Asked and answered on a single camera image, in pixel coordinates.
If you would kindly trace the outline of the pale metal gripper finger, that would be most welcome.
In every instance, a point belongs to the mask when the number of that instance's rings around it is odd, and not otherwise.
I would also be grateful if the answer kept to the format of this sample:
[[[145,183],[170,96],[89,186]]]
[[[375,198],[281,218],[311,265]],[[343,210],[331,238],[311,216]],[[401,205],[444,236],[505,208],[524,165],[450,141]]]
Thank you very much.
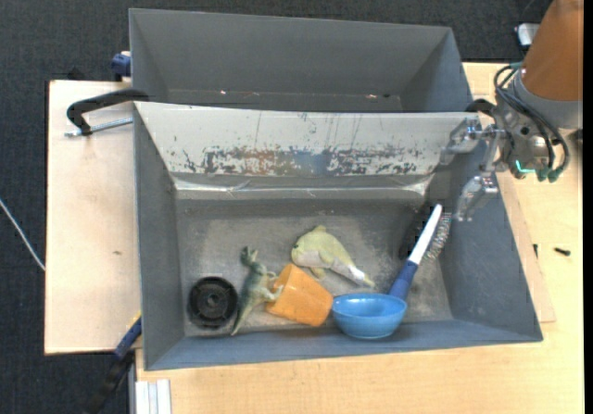
[[[439,164],[449,165],[456,155],[471,153],[481,139],[483,128],[477,117],[465,118],[449,135],[441,149]]]
[[[462,187],[453,214],[457,221],[470,221],[473,213],[485,206],[498,194],[498,185],[493,173],[480,174],[472,177]]]

